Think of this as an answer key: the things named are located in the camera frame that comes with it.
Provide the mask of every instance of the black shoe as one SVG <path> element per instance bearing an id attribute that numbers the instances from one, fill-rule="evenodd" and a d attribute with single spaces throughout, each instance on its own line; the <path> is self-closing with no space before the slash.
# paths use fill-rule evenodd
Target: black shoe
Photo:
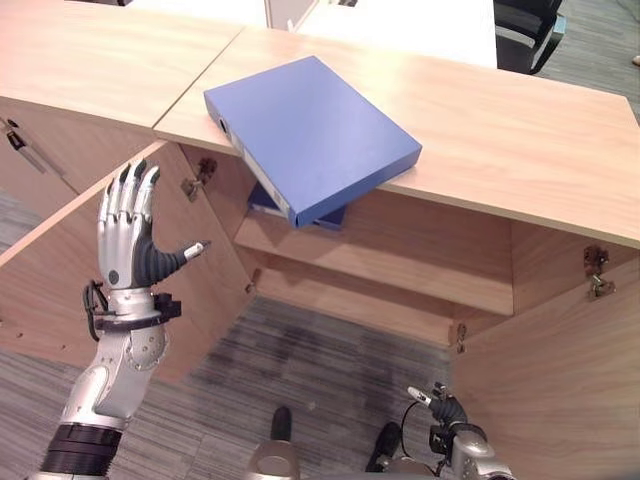
<path id="1" fill-rule="evenodd" d="M 287 407 L 280 407 L 273 414 L 271 421 L 271 440 L 291 441 L 291 410 Z"/>
<path id="2" fill-rule="evenodd" d="M 385 455 L 389 458 L 393 457 L 398 445 L 400 445 L 400 425 L 395 422 L 389 422 L 383 427 L 382 431 L 378 435 L 376 446 L 373 449 L 373 453 L 371 453 L 371 458 L 369 458 L 369 463 L 367 463 L 367 467 L 364 471 L 384 471 L 384 467 L 377 463 L 378 458 L 380 458 L 380 455 Z"/>

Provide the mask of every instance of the wooden panel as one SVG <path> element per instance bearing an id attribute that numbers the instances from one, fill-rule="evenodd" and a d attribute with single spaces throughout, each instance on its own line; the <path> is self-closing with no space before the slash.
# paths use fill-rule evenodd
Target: wooden panel
<path id="1" fill-rule="evenodd" d="M 48 217 L 76 194 L 58 175 L 40 173 L 17 153 L 7 139 L 0 137 L 0 188 L 23 202 L 43 218 Z"/>
<path id="2" fill-rule="evenodd" d="M 523 222 L 511 226 L 513 248 L 513 303 L 516 313 L 583 285 L 583 252 L 589 245 L 609 251 L 605 272 L 634 258 L 633 248 Z"/>
<path id="3" fill-rule="evenodd" d="M 640 261 L 596 302 L 575 288 L 471 338 L 454 388 L 519 480 L 640 471 Z"/>
<path id="4" fill-rule="evenodd" d="M 2 112 L 20 126 L 16 131 L 28 144 L 35 144 L 47 161 L 58 166 L 76 192 L 91 187 L 155 138 L 152 133 L 71 119 L 28 104 L 4 105 Z"/>
<path id="5" fill-rule="evenodd" d="M 0 96 L 151 128 L 242 29 L 82 2 L 0 2 Z"/>
<path id="6" fill-rule="evenodd" d="M 201 159 L 216 161 L 216 171 L 203 190 L 225 232 L 233 238 L 247 214 L 247 200 L 256 184 L 256 177 L 239 157 L 190 145 L 182 145 L 181 148 L 194 174 L 198 172 Z"/>
<path id="7" fill-rule="evenodd" d="M 202 91 L 308 55 L 422 143 L 417 165 L 382 188 L 640 246 L 640 136 L 627 100 L 617 95 L 246 28 L 155 130 L 230 152 Z"/>
<path id="8" fill-rule="evenodd" d="M 272 257 L 258 294 L 413 340 L 449 345 L 452 305 L 415 292 Z"/>
<path id="9" fill-rule="evenodd" d="M 159 371 L 161 378 L 177 380 L 249 301 L 249 279 L 206 199 L 190 203 L 180 190 L 182 179 L 193 176 L 178 147 L 158 141 L 139 156 L 162 171 L 154 199 L 158 247 L 213 242 L 205 255 L 158 287 L 183 302 L 182 317 L 169 325 L 171 348 Z M 97 208 L 110 179 L 102 179 L 0 256 L 2 347 L 79 366 L 90 361 L 95 345 L 87 333 L 81 293 L 90 278 L 100 278 Z"/>
<path id="10" fill-rule="evenodd" d="M 453 325 L 451 326 L 451 333 L 449 334 L 449 342 L 452 345 L 456 343 L 458 337 L 458 325 L 461 323 L 465 325 L 466 333 L 464 341 L 466 341 L 480 332 L 484 332 L 489 328 L 500 325 L 502 322 L 509 320 L 509 318 L 510 317 L 505 317 L 504 315 L 485 312 L 484 310 L 478 310 L 466 305 L 454 304 Z"/>
<path id="11" fill-rule="evenodd" d="M 509 222 L 376 191 L 349 205 L 341 232 L 292 229 L 250 212 L 239 245 L 510 315 Z"/>

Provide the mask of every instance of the cabinet door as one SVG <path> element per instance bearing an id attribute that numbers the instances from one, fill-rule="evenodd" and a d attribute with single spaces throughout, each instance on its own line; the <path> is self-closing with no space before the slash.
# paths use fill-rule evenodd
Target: cabinet door
<path id="1" fill-rule="evenodd" d="M 5 120 L 17 125 L 15 131 L 25 142 L 42 154 L 47 169 L 76 194 L 154 140 L 150 132 L 96 123 L 40 106 L 5 102 L 0 111 Z"/>
<path id="2" fill-rule="evenodd" d="M 585 283 L 452 353 L 458 397 L 519 480 L 640 472 L 638 256 L 603 277 L 617 292 L 591 302 Z"/>
<path id="3" fill-rule="evenodd" d="M 134 156 L 159 165 L 154 197 L 154 238 L 173 251 L 193 240 L 210 249 L 162 282 L 182 301 L 182 317 L 169 323 L 171 345 L 158 375 L 178 380 L 207 353 L 244 309 L 250 280 L 204 195 L 190 202 L 181 182 L 194 179 L 179 147 L 157 141 Z M 45 220 L 0 256 L 0 346 L 83 366 L 95 353 L 81 293 L 99 279 L 96 220 L 111 175 Z"/>
<path id="4" fill-rule="evenodd" d="M 6 119 L 0 110 L 0 120 Z M 14 150 L 6 138 L 0 137 L 0 188 L 22 201 L 29 209 L 46 218 L 75 197 L 75 192 L 57 173 L 34 166 Z"/>

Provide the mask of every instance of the black cable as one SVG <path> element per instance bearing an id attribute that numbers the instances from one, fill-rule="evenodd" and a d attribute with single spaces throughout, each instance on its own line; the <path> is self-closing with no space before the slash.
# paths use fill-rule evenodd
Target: black cable
<path id="1" fill-rule="evenodd" d="M 96 326 L 93 318 L 93 312 L 95 311 L 97 305 L 94 302 L 93 294 L 94 292 L 98 295 L 98 301 L 100 302 L 100 306 L 103 310 L 105 310 L 105 305 L 107 304 L 107 299 L 104 294 L 100 291 L 100 284 L 97 284 L 93 280 L 89 282 L 89 285 L 84 287 L 82 292 L 82 303 L 84 304 L 84 310 L 87 312 L 87 326 L 89 327 L 89 335 L 96 342 L 100 341 L 100 337 L 98 337 L 98 333 L 96 332 Z"/>
<path id="2" fill-rule="evenodd" d="M 444 464 L 445 464 L 445 463 L 446 463 L 446 461 L 445 461 L 445 460 L 440 460 L 440 461 L 438 462 L 438 466 L 436 467 L 436 471 L 435 471 L 435 472 L 433 472 L 433 470 L 431 470 L 430 468 L 429 468 L 429 470 L 431 470 L 431 471 L 433 472 L 433 474 L 434 474 L 436 477 L 439 477 L 439 476 L 440 476 L 440 474 L 442 473 L 442 468 L 444 467 Z"/>
<path id="3" fill-rule="evenodd" d="M 415 407 L 420 402 L 413 402 L 411 405 L 407 407 L 404 411 L 404 415 L 402 416 L 402 422 L 400 422 L 400 446 L 402 447 L 402 453 L 404 453 L 405 457 L 413 458 L 411 455 L 407 453 L 407 449 L 404 448 L 404 422 L 407 420 L 407 415 L 413 407 Z"/>
<path id="4" fill-rule="evenodd" d="M 411 411 L 411 409 L 416 405 L 418 405 L 419 403 L 420 402 L 413 402 L 411 405 L 409 405 L 407 409 L 404 411 L 404 415 L 402 415 L 402 421 L 400 422 L 400 447 L 402 448 L 402 453 L 404 454 L 404 456 L 408 458 L 413 458 L 413 457 L 407 453 L 407 449 L 404 447 L 404 422 L 407 420 L 407 415 L 409 415 L 409 412 Z M 441 461 L 440 463 L 438 463 L 438 467 L 436 468 L 436 470 L 433 470 L 433 468 L 431 468 L 426 463 L 424 464 L 424 466 L 427 467 L 433 475 L 435 475 L 436 477 L 439 477 L 440 472 L 442 471 L 442 467 L 444 466 L 444 461 Z"/>

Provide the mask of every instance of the person's foot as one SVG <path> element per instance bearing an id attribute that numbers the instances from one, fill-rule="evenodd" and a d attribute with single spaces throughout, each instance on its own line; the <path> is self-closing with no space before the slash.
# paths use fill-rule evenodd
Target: person's foot
<path id="1" fill-rule="evenodd" d="M 378 458 L 381 455 L 385 455 L 389 458 L 393 457 L 398 445 L 400 444 L 400 425 L 395 422 L 387 423 L 376 440 L 376 445 L 373 448 L 369 463 L 365 467 L 365 472 L 383 472 L 384 467 L 378 464 Z"/>

